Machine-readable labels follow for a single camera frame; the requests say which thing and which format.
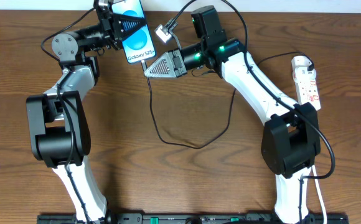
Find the blue Galaxy smartphone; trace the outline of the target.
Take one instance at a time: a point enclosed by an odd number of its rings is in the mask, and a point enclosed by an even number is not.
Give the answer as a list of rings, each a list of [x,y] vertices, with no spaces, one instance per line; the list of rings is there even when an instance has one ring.
[[[117,2],[112,5],[111,9],[117,14],[145,18],[140,0]],[[123,48],[128,63],[137,63],[142,60],[154,58],[156,56],[156,50],[148,25],[146,24],[123,41]]]

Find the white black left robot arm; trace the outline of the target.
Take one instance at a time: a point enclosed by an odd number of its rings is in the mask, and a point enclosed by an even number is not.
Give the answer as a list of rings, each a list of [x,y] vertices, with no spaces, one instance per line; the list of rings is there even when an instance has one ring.
[[[26,99],[32,153],[62,180],[75,207],[73,215],[39,215],[38,223],[117,223],[91,171],[91,136],[82,100],[100,77],[98,59],[146,26],[140,1],[94,1],[98,23],[79,30],[68,25],[49,36],[50,54],[62,76],[41,95]]]

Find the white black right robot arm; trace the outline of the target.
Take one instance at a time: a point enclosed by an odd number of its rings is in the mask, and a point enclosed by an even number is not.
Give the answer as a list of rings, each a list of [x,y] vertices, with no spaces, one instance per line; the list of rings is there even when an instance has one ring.
[[[317,110],[283,93],[254,62],[247,44],[228,39],[213,6],[196,9],[191,17],[200,41],[162,54],[144,69],[145,77],[179,78],[206,66],[233,86],[264,126],[261,154],[275,174],[276,216],[283,223],[304,223],[306,181],[321,151]]]

